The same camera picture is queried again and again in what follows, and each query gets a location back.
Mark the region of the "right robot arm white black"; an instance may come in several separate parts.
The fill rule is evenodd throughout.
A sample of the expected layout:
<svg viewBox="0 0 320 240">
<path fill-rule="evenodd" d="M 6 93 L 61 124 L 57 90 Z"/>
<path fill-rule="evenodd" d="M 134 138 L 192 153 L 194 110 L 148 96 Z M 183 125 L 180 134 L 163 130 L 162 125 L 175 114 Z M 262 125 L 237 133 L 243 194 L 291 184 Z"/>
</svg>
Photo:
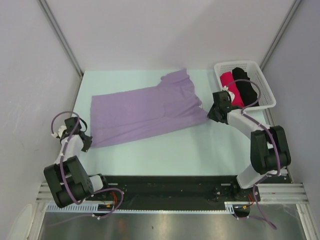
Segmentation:
<svg viewBox="0 0 320 240">
<path fill-rule="evenodd" d="M 230 188 L 231 196 L 242 201 L 249 189 L 265 178 L 279 176 L 281 169 L 292 162 L 286 133 L 283 127 L 260 123 L 245 110 L 231 103 L 226 91 L 214 92 L 213 105 L 207 117 L 217 123 L 236 128 L 250 140 L 250 164 L 237 175 L 237 184 Z"/>
</svg>

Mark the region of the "purple t shirt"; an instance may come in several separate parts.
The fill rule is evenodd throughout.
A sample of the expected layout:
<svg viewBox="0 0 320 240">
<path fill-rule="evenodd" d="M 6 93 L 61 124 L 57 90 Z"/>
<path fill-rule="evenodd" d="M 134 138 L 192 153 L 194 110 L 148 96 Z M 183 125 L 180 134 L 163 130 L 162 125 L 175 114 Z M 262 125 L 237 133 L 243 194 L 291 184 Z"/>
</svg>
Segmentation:
<svg viewBox="0 0 320 240">
<path fill-rule="evenodd" d="M 186 69 L 168 73 L 156 86 L 94 95 L 90 106 L 92 147 L 102 148 L 164 135 L 207 122 Z"/>
</svg>

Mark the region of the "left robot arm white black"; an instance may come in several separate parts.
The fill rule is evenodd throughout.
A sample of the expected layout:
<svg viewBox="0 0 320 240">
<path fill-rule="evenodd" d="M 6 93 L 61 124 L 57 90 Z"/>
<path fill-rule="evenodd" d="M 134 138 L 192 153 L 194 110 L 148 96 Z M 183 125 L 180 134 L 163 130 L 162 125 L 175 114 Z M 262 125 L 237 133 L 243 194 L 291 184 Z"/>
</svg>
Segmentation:
<svg viewBox="0 0 320 240">
<path fill-rule="evenodd" d="M 71 204 L 81 204 L 86 198 L 95 195 L 100 200 L 110 196 L 111 188 L 101 174 L 89 176 L 79 157 L 92 145 L 92 137 L 86 135 L 81 118 L 70 117 L 64 121 L 58 133 L 61 149 L 54 164 L 44 168 L 43 173 L 55 204 L 64 208 Z"/>
</svg>

